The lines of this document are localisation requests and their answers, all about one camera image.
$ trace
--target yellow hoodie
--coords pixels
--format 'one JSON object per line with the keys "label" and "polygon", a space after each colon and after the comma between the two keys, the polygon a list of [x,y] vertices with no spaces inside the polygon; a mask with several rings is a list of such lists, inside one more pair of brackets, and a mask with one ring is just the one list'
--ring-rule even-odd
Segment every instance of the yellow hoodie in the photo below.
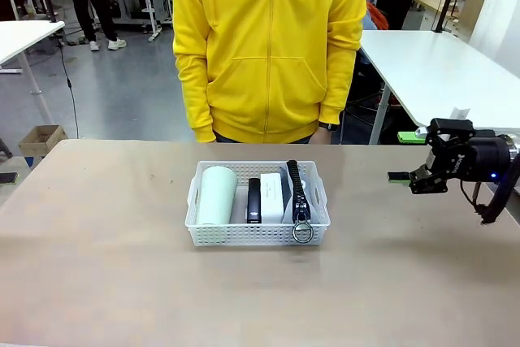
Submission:
{"label": "yellow hoodie", "polygon": [[174,52],[200,142],[289,143],[339,123],[366,0],[174,0]]}

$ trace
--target basket handle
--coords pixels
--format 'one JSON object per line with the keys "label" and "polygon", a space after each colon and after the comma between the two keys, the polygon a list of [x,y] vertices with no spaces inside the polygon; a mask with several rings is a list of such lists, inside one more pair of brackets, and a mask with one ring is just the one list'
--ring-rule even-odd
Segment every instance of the basket handle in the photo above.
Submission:
{"label": "basket handle", "polygon": [[195,176],[192,178],[192,182],[189,184],[188,199],[187,199],[188,206],[190,205],[192,198],[193,198],[193,191],[195,189],[194,187],[195,187]]}
{"label": "basket handle", "polygon": [[319,199],[321,199],[324,206],[327,205],[327,195],[325,194],[325,186],[323,185],[323,179],[318,176],[319,180]]}

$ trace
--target plastic mesh basket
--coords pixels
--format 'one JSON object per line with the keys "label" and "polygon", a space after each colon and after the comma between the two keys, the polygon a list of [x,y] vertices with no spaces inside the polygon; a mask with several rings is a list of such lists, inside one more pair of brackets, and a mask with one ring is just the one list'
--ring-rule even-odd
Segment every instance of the plastic mesh basket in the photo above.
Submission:
{"label": "plastic mesh basket", "polygon": [[[293,238],[293,225],[274,224],[247,224],[231,223],[225,225],[196,225],[199,192],[202,184],[202,173],[208,167],[221,166],[233,170],[238,177],[233,214],[245,216],[247,207],[248,179],[260,177],[261,174],[279,172],[280,166],[285,162],[199,162],[195,177],[192,179],[188,193],[188,213],[185,225],[192,235],[196,246],[203,245],[302,245]],[[307,174],[310,186],[310,200],[318,212],[318,223],[312,223],[314,237],[305,245],[320,245],[323,235],[331,225],[327,211],[327,195],[323,187],[323,181],[318,175],[315,162],[298,162],[300,171]]]}

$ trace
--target wall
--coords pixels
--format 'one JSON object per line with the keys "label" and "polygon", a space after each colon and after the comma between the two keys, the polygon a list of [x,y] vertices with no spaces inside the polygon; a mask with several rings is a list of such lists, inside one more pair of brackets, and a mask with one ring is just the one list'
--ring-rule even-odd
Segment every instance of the wall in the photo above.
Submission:
{"label": "wall", "polygon": [[516,76],[520,77],[520,62],[518,51],[520,48],[520,0],[517,1],[511,23],[505,32],[502,45],[496,52],[495,60]]}
{"label": "wall", "polygon": [[470,45],[520,77],[520,67],[514,64],[514,46],[519,44],[520,0],[486,0]]}

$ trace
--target hoodie zipper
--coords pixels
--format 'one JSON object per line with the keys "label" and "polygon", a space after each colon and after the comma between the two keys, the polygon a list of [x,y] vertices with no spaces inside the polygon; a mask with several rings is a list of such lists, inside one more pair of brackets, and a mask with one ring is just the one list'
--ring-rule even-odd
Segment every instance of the hoodie zipper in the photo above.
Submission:
{"label": "hoodie zipper", "polygon": [[269,95],[271,92],[271,47],[273,33],[273,14],[275,0],[269,0],[269,37],[267,41],[267,89],[266,89],[266,121],[263,126],[263,142],[267,142],[267,126],[269,124]]}

